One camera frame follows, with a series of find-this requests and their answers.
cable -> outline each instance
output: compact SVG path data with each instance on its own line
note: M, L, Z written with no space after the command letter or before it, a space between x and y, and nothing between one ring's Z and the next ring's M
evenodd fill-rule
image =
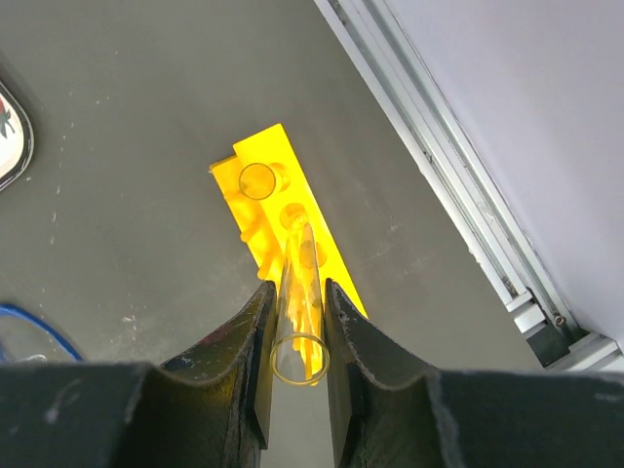
M73 347L73 345L62 334L56 331L52 326L41 320L39 317L32 315L30 312L23 310L21 307L17 307L12 304L0 304L0 317L14 317L22 319L28 322L30 325L37 327L44 332L47 332L67 354L73 357L76 361L84 361L80 353ZM0 361L3 359L3 353L0 349Z

clear plastic tube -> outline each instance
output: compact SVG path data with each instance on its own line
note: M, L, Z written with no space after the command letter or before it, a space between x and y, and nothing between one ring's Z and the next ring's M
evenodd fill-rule
M290 385L315 385L330 366L316 242L304 216L291 226L277 301L271 366Z

